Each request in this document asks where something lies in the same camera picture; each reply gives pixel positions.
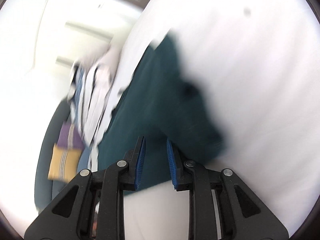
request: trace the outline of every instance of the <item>teal cloth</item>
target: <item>teal cloth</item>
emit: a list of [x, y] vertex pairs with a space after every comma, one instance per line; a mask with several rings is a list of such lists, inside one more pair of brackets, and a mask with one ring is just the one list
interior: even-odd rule
[[146, 138], [146, 156], [139, 189], [170, 180], [166, 140], [184, 155], [205, 164], [216, 157], [223, 140], [207, 117], [199, 91], [180, 78], [175, 46], [166, 36], [147, 47], [129, 87], [112, 112], [99, 144], [98, 170], [106, 169]]

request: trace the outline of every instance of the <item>dark spot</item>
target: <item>dark spot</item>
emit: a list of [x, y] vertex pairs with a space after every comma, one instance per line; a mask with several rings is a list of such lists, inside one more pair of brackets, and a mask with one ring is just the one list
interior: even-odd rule
[[243, 14], [246, 17], [250, 17], [251, 16], [251, 10], [246, 7], [246, 8], [243, 9]]
[[187, 98], [190, 98], [197, 94], [197, 89], [191, 84], [186, 84], [183, 93]]
[[125, 91], [124, 88], [120, 88], [120, 89], [119, 89], [119, 92], [118, 92], [118, 96], [122, 95], [124, 91]]
[[115, 116], [118, 110], [116, 108], [112, 109], [111, 111], [111, 117]]

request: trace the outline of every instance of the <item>metal pin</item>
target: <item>metal pin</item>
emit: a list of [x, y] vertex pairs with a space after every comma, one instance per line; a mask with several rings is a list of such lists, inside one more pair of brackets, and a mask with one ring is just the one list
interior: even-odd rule
[[233, 172], [232, 172], [232, 170], [230, 170], [230, 169], [225, 169], [225, 170], [223, 171], [223, 174], [226, 175], [226, 176], [231, 176], [231, 175], [233, 174]]
[[194, 161], [186, 161], [186, 165], [187, 165], [188, 167], [193, 167], [193, 166], [196, 165], [196, 163], [195, 163]]
[[82, 177], [88, 176], [89, 174], [90, 174], [89, 170], [82, 170], [82, 171], [80, 171], [80, 175], [81, 175]]
[[124, 167], [124, 166], [127, 165], [127, 162], [124, 161], [124, 160], [121, 160], [121, 161], [118, 161], [118, 162], [117, 162], [117, 165], [118, 165], [119, 167]]

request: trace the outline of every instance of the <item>white bed sheet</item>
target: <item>white bed sheet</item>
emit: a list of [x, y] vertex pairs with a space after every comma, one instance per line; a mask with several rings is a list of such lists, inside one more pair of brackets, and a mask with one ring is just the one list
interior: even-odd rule
[[[320, 25], [309, 5], [151, 0], [123, 47], [105, 130], [146, 47], [168, 31], [183, 78], [200, 89], [227, 142], [208, 167], [232, 168], [292, 235], [320, 194]], [[170, 184], [125, 198], [126, 239], [187, 238], [188, 195]]]

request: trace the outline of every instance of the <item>purple cloth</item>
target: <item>purple cloth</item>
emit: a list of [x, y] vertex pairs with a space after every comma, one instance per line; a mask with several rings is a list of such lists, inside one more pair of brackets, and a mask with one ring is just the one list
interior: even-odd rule
[[65, 149], [80, 149], [83, 151], [84, 144], [73, 123], [64, 122], [62, 124], [57, 146]]

